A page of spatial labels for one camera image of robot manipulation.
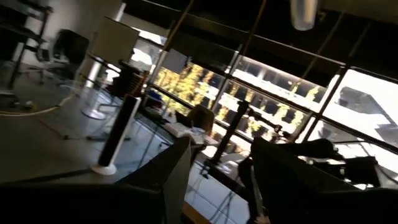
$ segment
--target white panel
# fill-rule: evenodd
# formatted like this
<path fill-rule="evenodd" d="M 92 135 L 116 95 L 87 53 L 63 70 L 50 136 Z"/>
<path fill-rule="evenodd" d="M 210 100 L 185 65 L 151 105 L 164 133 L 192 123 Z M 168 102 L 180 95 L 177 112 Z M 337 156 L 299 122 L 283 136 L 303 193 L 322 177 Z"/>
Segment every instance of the white panel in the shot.
<path fill-rule="evenodd" d="M 139 31 L 104 17 L 94 37 L 91 53 L 118 66 L 119 60 L 128 62 Z"/>

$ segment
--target white wall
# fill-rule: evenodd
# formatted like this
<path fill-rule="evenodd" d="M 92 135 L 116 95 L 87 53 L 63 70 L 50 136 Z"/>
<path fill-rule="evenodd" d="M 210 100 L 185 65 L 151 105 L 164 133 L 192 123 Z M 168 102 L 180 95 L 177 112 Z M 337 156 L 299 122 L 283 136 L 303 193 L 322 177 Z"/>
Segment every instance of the white wall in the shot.
<path fill-rule="evenodd" d="M 91 40 L 103 16 L 113 18 L 122 0 L 49 0 L 53 13 L 49 17 L 43 38 L 52 41 L 60 29 L 70 29 Z M 38 33 L 41 21 L 29 18 L 26 27 Z M 29 45 L 36 46 L 33 40 Z M 40 66 L 34 53 L 26 51 L 23 63 Z"/>

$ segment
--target chair back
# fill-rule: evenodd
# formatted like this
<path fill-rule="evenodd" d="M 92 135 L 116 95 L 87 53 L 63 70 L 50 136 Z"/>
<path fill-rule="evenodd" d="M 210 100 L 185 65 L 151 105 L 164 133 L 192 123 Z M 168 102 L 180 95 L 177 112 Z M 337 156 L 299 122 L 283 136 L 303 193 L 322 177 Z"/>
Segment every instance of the chair back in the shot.
<path fill-rule="evenodd" d="M 54 45 L 50 48 L 51 57 L 60 58 L 61 55 L 69 59 L 69 63 L 80 65 L 85 59 L 90 41 L 72 30 L 61 29 Z"/>
<path fill-rule="evenodd" d="M 214 113 L 202 105 L 196 105 L 187 115 L 193 121 L 193 125 L 205 130 L 206 134 L 211 134 L 214 123 Z"/>

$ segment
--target window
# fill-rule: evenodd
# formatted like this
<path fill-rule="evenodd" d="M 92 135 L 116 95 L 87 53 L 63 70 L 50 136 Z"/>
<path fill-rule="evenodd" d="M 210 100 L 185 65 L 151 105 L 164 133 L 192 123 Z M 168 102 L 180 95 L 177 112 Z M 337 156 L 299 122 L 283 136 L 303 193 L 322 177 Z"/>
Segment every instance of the window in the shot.
<path fill-rule="evenodd" d="M 162 50 L 143 40 L 137 40 L 133 51 L 129 64 L 143 71 L 149 71 Z"/>
<path fill-rule="evenodd" d="M 327 138 L 332 142 L 363 140 L 323 121 L 318 122 L 308 140 L 311 141 L 319 138 Z M 367 156 L 366 150 L 370 155 L 376 157 L 380 166 L 394 174 L 393 178 L 398 179 L 398 164 L 396 162 L 398 155 L 366 142 L 335 144 L 335 146 L 338 148 L 338 152 L 345 158 Z"/>
<path fill-rule="evenodd" d="M 239 62 L 233 76 L 314 111 L 319 111 L 326 92 L 322 86 L 247 57 Z"/>
<path fill-rule="evenodd" d="M 217 124 L 213 126 L 211 137 L 217 141 L 221 141 L 226 133 L 226 130 Z M 224 172 L 230 178 L 235 179 L 238 174 L 238 164 L 246 158 L 250 153 L 251 143 L 232 135 L 229 143 L 220 158 L 219 170 Z M 207 157 L 213 157 L 217 147 L 208 146 L 202 153 Z"/>
<path fill-rule="evenodd" d="M 188 63 L 181 74 L 161 68 L 155 85 L 192 106 L 211 108 L 223 77 L 194 63 Z"/>
<path fill-rule="evenodd" d="M 324 116 L 398 147 L 398 85 L 348 70 Z"/>
<path fill-rule="evenodd" d="M 276 102 L 234 81 L 229 81 L 225 92 L 216 105 L 216 119 L 229 125 L 238 110 L 238 102 L 243 100 L 250 102 L 250 107 L 254 111 L 260 113 L 263 118 L 274 124 L 281 125 L 283 130 L 289 133 L 293 133 L 306 116 L 301 111 L 290 108 L 283 103 Z M 272 130 L 273 129 L 265 123 L 249 118 L 243 118 L 237 128 L 238 132 L 251 139 L 254 136 L 262 136 L 265 139 L 270 139 Z"/>
<path fill-rule="evenodd" d="M 139 31 L 139 36 L 148 40 L 151 40 L 153 42 L 155 42 L 156 44 L 159 45 L 164 45 L 166 43 L 167 38 L 166 37 L 162 37 L 160 35 L 157 34 L 153 34 L 151 32 L 148 31 L 144 31 L 144 30 L 140 30 L 138 28 L 132 27 L 135 30 Z"/>
<path fill-rule="evenodd" d="M 148 44 L 143 40 L 137 40 L 133 51 L 134 54 L 131 56 L 129 65 L 143 71 L 150 71 L 152 65 L 155 63 L 162 50 L 152 44 Z M 106 79 L 107 81 L 112 82 L 113 78 L 119 76 L 118 72 L 120 72 L 120 68 L 111 64 L 108 64 L 108 66 L 114 69 L 106 70 Z"/>
<path fill-rule="evenodd" d="M 158 93 L 160 96 L 162 96 L 162 100 L 165 102 L 165 106 L 167 107 L 168 111 L 178 111 L 181 114 L 184 114 L 185 116 L 188 115 L 190 108 L 187 108 L 186 106 L 182 105 L 181 103 L 173 100 L 172 98 L 168 97 L 167 95 L 152 89 L 156 93 Z"/>

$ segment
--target cable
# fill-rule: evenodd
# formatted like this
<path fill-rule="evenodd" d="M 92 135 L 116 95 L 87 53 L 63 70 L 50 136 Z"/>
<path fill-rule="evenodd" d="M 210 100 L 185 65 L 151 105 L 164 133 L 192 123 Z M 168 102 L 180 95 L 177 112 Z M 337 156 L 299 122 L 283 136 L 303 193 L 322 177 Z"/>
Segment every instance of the cable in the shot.
<path fill-rule="evenodd" d="M 8 112 L 8 111 L 0 111 L 0 116 L 9 116 L 9 117 L 21 117 L 21 116 L 35 116 L 38 114 L 44 114 L 44 113 L 49 113 L 51 111 L 57 110 L 59 109 L 61 106 L 63 106 L 67 101 L 69 101 L 70 99 L 72 99 L 75 95 L 72 94 L 68 97 L 66 97 L 65 99 L 63 99 L 59 104 L 42 110 L 42 111 L 38 111 L 38 112 L 33 112 L 33 113 L 18 113 L 18 112 Z"/>
<path fill-rule="evenodd" d="M 337 142 L 332 142 L 333 144 L 347 144 L 347 143 L 361 143 L 361 142 L 367 142 L 363 140 L 354 140 L 354 141 L 337 141 Z"/>
<path fill-rule="evenodd" d="M 28 79 L 29 79 L 30 81 L 34 82 L 33 79 L 31 79 L 31 77 L 29 76 L 28 73 L 26 73 L 26 76 L 28 77 Z M 71 88 L 72 90 L 75 90 L 75 95 L 78 95 L 77 92 L 78 92 L 81 88 L 74 88 L 73 86 L 76 85 L 76 84 L 84 84 L 84 82 L 73 81 L 72 85 L 67 85 L 66 82 L 64 83 L 64 85 L 66 85 L 67 87 Z M 13 112 L 5 112 L 5 113 L 7 113 L 7 114 L 21 114 L 21 113 L 13 113 Z M 80 137 L 80 138 L 70 138 L 70 137 L 68 137 L 68 135 L 62 134 L 60 131 L 58 131 L 58 130 L 54 129 L 53 127 L 49 126 L 47 123 L 45 123 L 45 122 L 42 121 L 41 119 L 39 119 L 39 118 L 34 118 L 34 119 L 36 119 L 38 122 L 40 122 L 41 124 L 43 124 L 44 126 L 46 126 L 47 128 L 49 128 L 49 130 L 51 130 L 51 131 L 57 133 L 57 134 L 58 134 L 61 138 L 63 138 L 64 140 L 82 140 L 82 139 L 87 138 L 88 136 L 93 135 L 94 133 L 96 133 L 96 132 L 98 132 L 100 129 L 102 129 L 104 126 L 106 126 L 106 125 L 111 121 L 111 119 L 117 115 L 117 113 L 118 113 L 118 111 L 116 110 L 113 114 L 111 114 L 110 117 L 108 117 L 108 118 L 103 122 L 103 124 L 102 124 L 101 126 L 99 126 L 98 129 L 96 129 L 96 130 L 93 131 L 92 133 L 86 134 L 84 137 Z"/>

